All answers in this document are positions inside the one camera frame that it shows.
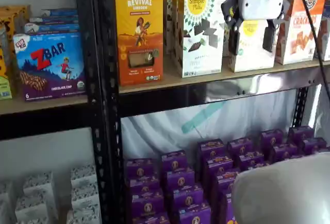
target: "purple snack box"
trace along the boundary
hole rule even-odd
[[[146,218],[139,218],[133,221],[133,224],[170,224],[167,213],[160,213]]]
[[[173,191],[172,208],[177,211],[192,204],[201,204],[204,200],[203,188],[200,184],[186,185]]]
[[[299,142],[299,151],[305,155],[310,155],[314,150],[326,148],[326,141],[321,137],[306,138]]]
[[[298,148],[292,143],[274,146],[270,152],[269,160],[271,163],[283,161],[298,154]]]
[[[211,208],[207,202],[180,209],[173,224],[210,224]]]
[[[264,155],[259,151],[247,152],[238,157],[238,165],[241,170],[247,170],[248,167],[263,162]]]
[[[312,137],[314,137],[314,129],[309,126],[291,127],[289,129],[288,141],[295,143],[297,146],[302,140]]]
[[[188,166],[186,153],[183,150],[166,153],[161,156],[162,171],[173,171]]]
[[[253,143],[249,137],[243,137],[228,142],[227,146],[228,152],[232,157],[240,156],[241,154],[245,154],[253,150]]]
[[[155,191],[160,188],[157,176],[142,176],[129,180],[129,189],[132,194],[139,194],[148,191]]]
[[[132,195],[131,217],[141,218],[164,212],[164,196],[161,189]]]
[[[185,185],[195,185],[195,171],[190,167],[168,171],[165,176],[166,189],[172,191]]]
[[[142,176],[152,176],[155,173],[154,163],[150,158],[127,160],[126,170],[129,179]]]

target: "yellow cereal box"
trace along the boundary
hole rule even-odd
[[[164,15],[164,46],[166,54],[171,54],[173,48],[171,39],[172,39],[172,0],[163,0],[163,15]]]
[[[163,0],[115,0],[121,85],[161,80]]]

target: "white packaging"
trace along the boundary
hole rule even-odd
[[[47,204],[46,192],[38,191],[17,200],[17,221],[29,221],[33,219],[47,218],[52,222],[50,208]]]
[[[237,56],[232,55],[229,67],[234,72],[259,70],[274,66],[277,35],[273,43],[273,52],[262,47],[267,21],[244,21],[240,26],[240,38]]]
[[[72,188],[93,184],[97,182],[95,166],[88,165],[71,170],[71,185]]]
[[[23,185],[24,194],[29,195],[37,191],[45,191],[45,196],[51,209],[52,216],[58,219],[57,196],[55,194],[55,184],[52,172],[32,175],[25,178]]]
[[[10,222],[15,223],[16,222],[15,205],[16,205],[17,197],[12,182],[10,181],[0,182],[0,200],[4,201],[7,204]]]
[[[88,184],[71,190],[72,209],[81,209],[89,205],[100,204],[97,184]]]

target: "cracker box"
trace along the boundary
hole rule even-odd
[[[192,204],[201,204],[204,200],[203,188],[200,184],[186,185],[175,189],[171,199],[173,210],[186,208]]]
[[[126,162],[126,170],[128,178],[136,178],[142,176],[152,176],[155,173],[153,159],[130,159]]]
[[[269,155],[269,161],[271,163],[283,161],[284,159],[291,158],[296,154],[298,154],[298,148],[296,145],[292,143],[281,144],[272,148]]]
[[[325,0],[306,0],[316,34],[319,32]],[[315,41],[302,0],[285,0],[290,6],[279,28],[276,61],[281,64],[310,61]]]
[[[52,212],[49,209],[45,192],[37,191],[17,200],[15,214],[17,221],[29,221],[31,219],[47,218],[52,220]]]
[[[115,0],[121,85],[161,80],[162,0]]]
[[[163,172],[172,171],[187,166],[187,157],[183,150],[166,153],[161,156],[161,167]]]
[[[15,206],[17,195],[13,183],[10,181],[0,182],[0,201],[4,201],[9,212],[10,223],[16,222]]]
[[[154,192],[145,192],[132,195],[132,219],[152,216],[164,212],[164,196],[161,189]]]
[[[172,0],[163,0],[163,2],[164,47],[166,54],[170,55],[172,54],[174,43],[174,41],[171,41],[173,38],[172,21],[173,16],[176,15],[176,13],[173,11]]]
[[[288,141],[298,145],[306,138],[314,137],[314,129],[309,126],[291,127],[288,133]]]
[[[77,9],[42,9],[41,16],[71,16],[78,15]]]
[[[221,72],[225,0],[179,0],[178,49],[175,61],[182,77]]]
[[[78,21],[72,22],[34,22],[26,23],[24,26],[24,33],[31,34],[35,32],[47,31],[67,31],[79,30]]]
[[[129,190],[132,194],[156,191],[160,188],[159,179],[156,175],[142,176],[129,180]]]
[[[305,155],[310,155],[313,153],[314,150],[326,148],[326,146],[326,141],[321,137],[303,139],[298,144],[300,152]]]
[[[72,188],[97,183],[96,171],[94,165],[87,165],[73,168],[71,170]]]
[[[229,67],[233,72],[259,70],[272,68],[275,61],[277,36],[273,43],[273,49],[263,49],[263,35],[267,21],[244,21],[239,28],[240,37],[237,55],[229,59]]]
[[[185,185],[195,185],[195,172],[189,167],[178,168],[165,174],[165,189],[178,189]]]
[[[80,33],[52,31],[14,36],[26,101],[85,92]]]
[[[32,175],[24,179],[23,192],[25,195],[35,191],[43,191],[49,204],[52,216],[58,219],[58,201],[55,192],[54,176],[52,172]]]
[[[71,190],[72,209],[85,208],[89,205],[100,204],[97,184],[88,184]]]

